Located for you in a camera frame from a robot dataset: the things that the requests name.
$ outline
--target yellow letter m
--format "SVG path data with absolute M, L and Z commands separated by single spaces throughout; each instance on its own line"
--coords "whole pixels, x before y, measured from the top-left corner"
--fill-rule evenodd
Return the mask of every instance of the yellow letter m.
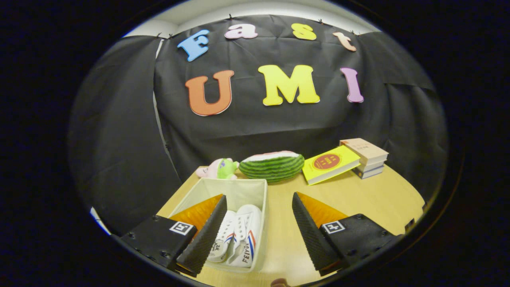
M 312 80 L 313 68 L 306 65 L 297 65 L 292 71 L 292 76 L 289 78 L 285 73 L 276 65 L 265 65 L 259 67 L 259 72 L 264 74 L 266 79 L 266 98 L 262 101 L 266 106 L 281 105 L 283 103 L 282 97 L 278 95 L 278 90 L 282 92 L 288 103 L 294 101 L 297 89 L 299 88 L 299 95 L 297 101 L 302 104 L 318 103 L 319 96 L 315 93 L 314 82 Z

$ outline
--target orange letter u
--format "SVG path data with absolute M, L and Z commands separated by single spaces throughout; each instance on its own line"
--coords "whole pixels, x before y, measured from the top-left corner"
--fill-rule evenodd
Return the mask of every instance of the orange letter u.
M 185 86 L 189 90 L 191 110 L 201 116 L 219 114 L 226 110 L 232 102 L 230 78 L 233 75 L 234 71 L 232 70 L 219 71 L 213 75 L 213 78 L 218 80 L 220 90 L 220 99 L 214 104 L 206 102 L 206 94 L 203 87 L 203 85 L 207 82 L 206 76 L 200 76 L 188 80 Z

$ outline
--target stuffed toy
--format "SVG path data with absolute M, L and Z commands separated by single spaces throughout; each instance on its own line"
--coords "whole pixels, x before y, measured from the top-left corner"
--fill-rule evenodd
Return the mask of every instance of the stuffed toy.
M 275 182 L 293 178 L 304 165 L 304 157 L 300 154 L 281 151 L 252 155 L 239 164 L 239 170 L 248 178 L 265 179 Z
M 199 177 L 237 179 L 234 172 L 238 167 L 239 163 L 232 161 L 231 158 L 220 158 L 213 161 L 207 168 L 198 168 L 195 173 Z

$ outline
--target fabric storage bin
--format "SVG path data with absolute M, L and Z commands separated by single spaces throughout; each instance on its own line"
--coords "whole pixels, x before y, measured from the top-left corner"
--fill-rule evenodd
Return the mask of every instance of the fabric storage bin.
M 262 212 L 258 246 L 253 254 L 253 261 L 250 268 L 231 267 L 225 262 L 214 263 L 206 261 L 205 266 L 238 273 L 248 273 L 262 266 L 264 257 L 264 248 L 266 246 L 266 220 L 267 220 L 267 181 L 265 179 L 214 179 L 201 178 L 190 189 L 177 207 L 172 211 L 169 217 L 189 208 L 197 203 L 207 200 L 213 196 L 224 194 L 226 196 L 227 210 L 237 212 L 245 204 L 253 204 Z

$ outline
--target black border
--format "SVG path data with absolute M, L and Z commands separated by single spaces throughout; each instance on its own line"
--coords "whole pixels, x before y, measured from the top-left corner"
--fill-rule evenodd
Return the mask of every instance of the black border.
M 133 259 L 98 228 L 87 210 L 79 208 L 67 168 L 65 135 L 73 95 L 112 39 L 173 4 L 20 1 L 3 9 L 8 45 L 2 63 L 10 76 L 3 115 L 12 124 L 5 132 L 9 135 L 5 154 L 13 163 L 5 173 L 9 201 L 3 208 L 7 224 L 2 254 L 8 264 L 0 277 L 5 285 L 172 282 Z M 429 205 L 421 219 L 436 224 L 424 236 L 428 227 L 417 224 L 402 245 L 364 266 L 363 272 L 346 276 L 342 284 L 490 285 L 501 280 L 500 250 L 508 242 L 501 226 L 507 221 L 496 212 L 503 209 L 498 189 L 503 191 L 505 185 L 503 169 L 491 165 L 491 158 L 502 162 L 497 138 L 505 132 L 502 119 L 508 108 L 501 89 L 507 46 L 502 19 L 508 4 L 392 0 L 342 5 L 392 35 L 429 72 L 444 99 L 452 157 L 444 192 L 436 198 L 439 204 Z M 331 279 L 322 283 L 332 283 Z

